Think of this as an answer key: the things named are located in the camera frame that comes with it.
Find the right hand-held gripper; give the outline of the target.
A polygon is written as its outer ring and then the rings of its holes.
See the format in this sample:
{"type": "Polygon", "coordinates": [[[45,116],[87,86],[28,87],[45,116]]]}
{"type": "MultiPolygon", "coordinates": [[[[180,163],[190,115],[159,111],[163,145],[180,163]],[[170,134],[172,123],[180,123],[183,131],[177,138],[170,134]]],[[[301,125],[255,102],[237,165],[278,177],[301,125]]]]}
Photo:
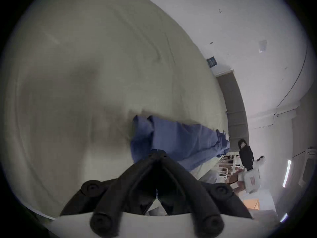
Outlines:
{"type": "Polygon", "coordinates": [[[247,170],[244,172],[245,190],[247,193],[252,194],[257,192],[261,187],[259,167],[265,163],[266,158],[265,156],[260,156],[255,160],[251,147],[247,144],[245,139],[238,141],[238,147],[242,165],[247,170]]]}

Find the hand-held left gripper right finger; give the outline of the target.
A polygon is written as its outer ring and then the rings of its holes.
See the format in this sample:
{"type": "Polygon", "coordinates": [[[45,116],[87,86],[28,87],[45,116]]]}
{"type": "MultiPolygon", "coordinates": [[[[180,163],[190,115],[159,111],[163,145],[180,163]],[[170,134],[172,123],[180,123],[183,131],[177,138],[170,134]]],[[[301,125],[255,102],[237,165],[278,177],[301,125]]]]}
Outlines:
{"type": "Polygon", "coordinates": [[[224,229],[221,214],[252,219],[233,189],[193,177],[164,151],[157,151],[157,198],[169,216],[191,213],[198,237],[216,237],[224,229]]]}

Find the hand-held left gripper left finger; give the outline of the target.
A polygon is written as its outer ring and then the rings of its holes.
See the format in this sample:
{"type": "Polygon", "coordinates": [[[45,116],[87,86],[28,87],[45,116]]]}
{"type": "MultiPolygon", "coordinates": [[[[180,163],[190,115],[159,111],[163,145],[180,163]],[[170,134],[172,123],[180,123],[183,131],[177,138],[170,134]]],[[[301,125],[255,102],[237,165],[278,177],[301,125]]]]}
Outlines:
{"type": "Polygon", "coordinates": [[[92,212],[90,228],[98,236],[117,236],[121,213],[145,215],[157,198],[152,180],[158,152],[133,164],[117,179],[89,180],[69,200],[60,216],[92,212]]]}

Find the person's right hand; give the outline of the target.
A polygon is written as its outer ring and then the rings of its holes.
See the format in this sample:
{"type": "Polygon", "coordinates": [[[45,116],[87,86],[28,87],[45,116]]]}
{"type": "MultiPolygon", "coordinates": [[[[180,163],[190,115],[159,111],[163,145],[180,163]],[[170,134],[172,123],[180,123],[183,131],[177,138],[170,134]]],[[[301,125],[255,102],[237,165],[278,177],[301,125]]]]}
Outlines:
{"type": "Polygon", "coordinates": [[[230,178],[228,185],[233,189],[234,193],[245,190],[244,171],[235,172],[230,178]]]}

